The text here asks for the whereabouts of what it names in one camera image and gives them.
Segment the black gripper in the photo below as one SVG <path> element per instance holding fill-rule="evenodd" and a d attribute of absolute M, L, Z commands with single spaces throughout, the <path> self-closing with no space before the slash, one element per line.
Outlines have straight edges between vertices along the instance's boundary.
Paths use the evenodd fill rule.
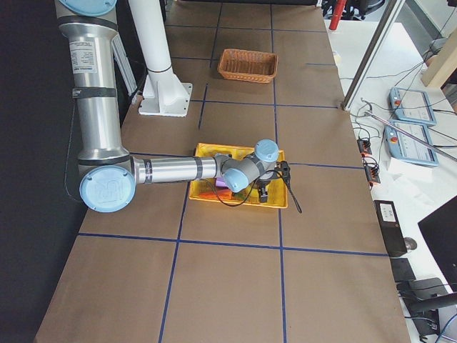
<path fill-rule="evenodd" d="M 268 201 L 267 186 L 271 183 L 272 179 L 261 179 L 258 178 L 255 181 L 255 189 L 258 190 L 258 200 L 260 203 L 266 203 Z"/>

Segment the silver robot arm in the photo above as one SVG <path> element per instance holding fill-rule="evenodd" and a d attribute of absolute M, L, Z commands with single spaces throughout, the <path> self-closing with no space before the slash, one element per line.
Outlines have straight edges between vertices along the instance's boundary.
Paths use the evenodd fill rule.
<path fill-rule="evenodd" d="M 279 177 L 279 149 L 259 141 L 242 159 L 213 157 L 137 159 L 121 141 L 113 42 L 118 34 L 114 1 L 57 1 L 56 17 L 69 41 L 83 149 L 79 194 L 90 209 L 116 212 L 133 199 L 138 184 L 222 178 L 235 193 Z M 186 116 L 192 86 L 175 75 L 158 1 L 129 4 L 146 62 L 146 114 Z"/>

